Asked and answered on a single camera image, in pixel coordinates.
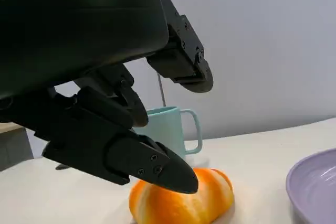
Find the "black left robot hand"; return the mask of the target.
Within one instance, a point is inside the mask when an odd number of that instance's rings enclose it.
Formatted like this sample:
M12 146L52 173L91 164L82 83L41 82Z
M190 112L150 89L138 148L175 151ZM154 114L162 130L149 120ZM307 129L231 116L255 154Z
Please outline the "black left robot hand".
M125 185L193 194L193 169L134 132L149 119L125 62L208 92L204 47L171 0L1 0L1 121L47 142L43 156Z

